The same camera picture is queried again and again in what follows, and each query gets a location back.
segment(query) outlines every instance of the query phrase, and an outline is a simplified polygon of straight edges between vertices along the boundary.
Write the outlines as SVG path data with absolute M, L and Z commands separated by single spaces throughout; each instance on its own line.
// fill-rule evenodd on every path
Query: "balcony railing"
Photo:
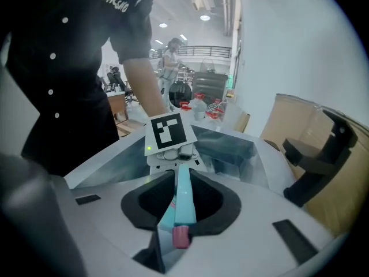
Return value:
M 162 58 L 166 49 L 158 49 L 150 51 L 150 59 Z M 230 58 L 232 48 L 221 47 L 221 46 L 181 46 L 178 51 L 178 55 L 181 57 L 185 56 L 196 56 L 196 57 L 219 57 L 219 58 Z

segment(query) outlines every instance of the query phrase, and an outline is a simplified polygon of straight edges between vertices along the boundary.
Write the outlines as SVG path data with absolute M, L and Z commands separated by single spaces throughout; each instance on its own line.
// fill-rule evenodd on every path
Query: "pink cap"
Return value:
M 172 242 L 177 249 L 187 249 L 190 246 L 189 227 L 174 227 L 172 230 Z

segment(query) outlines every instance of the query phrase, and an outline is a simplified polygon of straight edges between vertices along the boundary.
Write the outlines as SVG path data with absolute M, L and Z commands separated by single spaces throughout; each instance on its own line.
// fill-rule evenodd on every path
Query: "black chef jacket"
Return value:
M 12 1 L 7 66 L 40 112 L 22 154 L 66 175 L 118 140 L 96 76 L 101 46 L 110 38 L 120 63 L 148 58 L 153 0 Z

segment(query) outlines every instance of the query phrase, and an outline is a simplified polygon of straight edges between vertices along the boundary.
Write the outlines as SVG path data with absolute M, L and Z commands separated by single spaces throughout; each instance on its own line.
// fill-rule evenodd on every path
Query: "forearm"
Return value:
M 150 60 L 129 59 L 123 66 L 135 96 L 149 117 L 166 113 Z

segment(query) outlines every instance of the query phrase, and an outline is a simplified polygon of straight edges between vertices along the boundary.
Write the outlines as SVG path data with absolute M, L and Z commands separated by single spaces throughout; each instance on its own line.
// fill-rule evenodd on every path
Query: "recessed light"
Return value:
M 210 20 L 210 17 L 209 16 L 201 16 L 200 19 L 202 21 L 208 21 L 208 20 Z

